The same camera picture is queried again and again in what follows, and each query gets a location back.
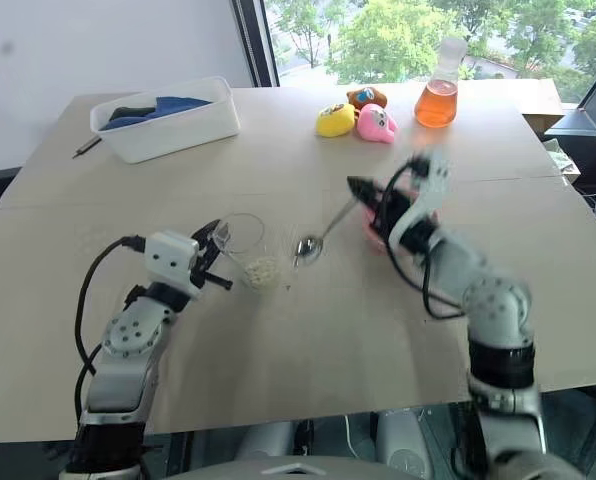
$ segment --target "table surface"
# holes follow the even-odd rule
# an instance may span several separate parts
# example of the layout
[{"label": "table surface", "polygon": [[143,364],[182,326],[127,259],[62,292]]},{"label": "table surface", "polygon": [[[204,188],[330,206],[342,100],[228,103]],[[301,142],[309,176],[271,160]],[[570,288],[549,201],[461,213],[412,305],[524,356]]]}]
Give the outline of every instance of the table surface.
[{"label": "table surface", "polygon": [[[289,260],[347,200],[346,175],[387,177],[407,154],[442,144],[452,178],[440,211],[533,295],[536,374],[545,390],[596,383],[596,219],[504,99],[461,85],[456,122],[411,119],[420,86],[381,86],[401,126],[394,145],[314,135],[341,91],[235,89],[242,131],[138,165],[89,137],[81,97],[0,201],[0,441],[72,438],[80,362],[73,318],[82,278],[116,238],[190,233],[232,211],[261,216]],[[466,320],[436,323],[420,295],[372,252],[356,209],[313,266],[287,268],[271,293],[204,289],[161,362],[149,429],[195,430],[468,398]],[[233,275],[225,259],[215,271]],[[96,274],[84,319],[91,348],[146,277],[118,251]]]}]

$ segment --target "yellow plush toy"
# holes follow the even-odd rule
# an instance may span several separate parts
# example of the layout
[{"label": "yellow plush toy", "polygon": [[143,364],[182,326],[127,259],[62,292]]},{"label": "yellow plush toy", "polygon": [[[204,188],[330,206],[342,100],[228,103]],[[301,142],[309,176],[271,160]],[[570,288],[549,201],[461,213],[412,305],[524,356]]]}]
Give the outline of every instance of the yellow plush toy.
[{"label": "yellow plush toy", "polygon": [[321,110],[316,120],[316,131],[323,137],[344,135],[354,128],[355,109],[348,103],[338,103]]}]

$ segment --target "floor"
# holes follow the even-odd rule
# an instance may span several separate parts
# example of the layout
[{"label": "floor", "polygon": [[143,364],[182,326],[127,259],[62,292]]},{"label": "floor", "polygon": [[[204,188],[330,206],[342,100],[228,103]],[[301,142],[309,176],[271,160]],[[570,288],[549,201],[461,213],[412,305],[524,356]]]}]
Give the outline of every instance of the floor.
[{"label": "floor", "polygon": [[[596,401],[576,390],[544,395],[544,421],[550,451],[575,461],[582,442],[596,417]],[[453,480],[449,453],[454,447],[454,433],[447,405],[435,405],[417,410],[421,428],[434,465],[436,480]],[[369,437],[369,414],[350,416],[352,444],[358,455],[374,460],[374,446]],[[343,417],[320,418],[314,421],[314,454],[351,456],[345,442]],[[205,448],[200,454],[194,449],[191,467],[213,465],[233,459],[246,428],[225,428],[204,432]],[[178,457],[170,435],[149,438],[156,449],[146,454],[152,478],[164,478],[176,472]],[[0,444],[0,479],[55,479],[64,467],[64,450],[69,442]],[[596,463],[591,480],[596,480]]]}]

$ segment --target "orange liquid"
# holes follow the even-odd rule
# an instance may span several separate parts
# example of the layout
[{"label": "orange liquid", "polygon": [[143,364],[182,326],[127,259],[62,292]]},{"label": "orange liquid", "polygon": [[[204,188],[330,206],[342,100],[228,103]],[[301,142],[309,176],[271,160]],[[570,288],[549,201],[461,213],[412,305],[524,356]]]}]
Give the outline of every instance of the orange liquid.
[{"label": "orange liquid", "polygon": [[456,117],[458,87],[446,80],[431,80],[420,95],[414,112],[425,127],[446,127]]}]

